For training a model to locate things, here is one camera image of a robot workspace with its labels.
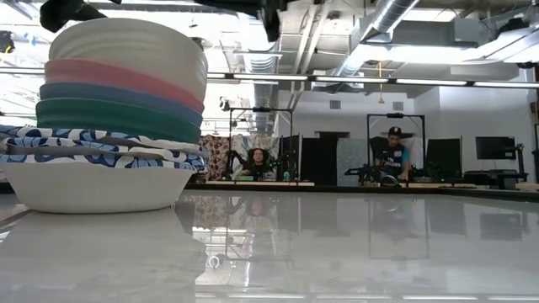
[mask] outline person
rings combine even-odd
[[[394,178],[408,180],[410,172],[410,156],[408,149],[400,144],[403,131],[393,126],[387,132],[387,142],[376,150],[375,165],[384,173]]]
[[[271,166],[267,163],[268,157],[268,152],[262,148],[250,150],[247,166],[239,173],[239,176],[252,176],[254,180],[263,180],[265,173],[272,172]]]

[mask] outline blue bowl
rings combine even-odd
[[[125,88],[79,82],[47,83],[40,88],[40,98],[42,100],[50,98],[90,98],[132,104],[175,115],[197,127],[202,124],[202,115],[179,101],[160,98],[148,93],[139,93]]]

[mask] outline baseball cap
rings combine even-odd
[[[402,134],[403,134],[403,130],[401,130],[401,128],[398,127],[398,126],[393,126],[387,132],[388,136],[398,136],[398,137],[400,137]]]

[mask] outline glossy table surface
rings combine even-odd
[[[186,190],[170,209],[0,196],[0,302],[539,301],[539,204]]]

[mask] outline stack of bowls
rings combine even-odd
[[[204,170],[207,153],[195,143],[208,63],[191,38],[138,19],[95,19],[62,32],[49,59],[37,131],[0,131],[0,166],[23,203],[66,213],[156,209]]]

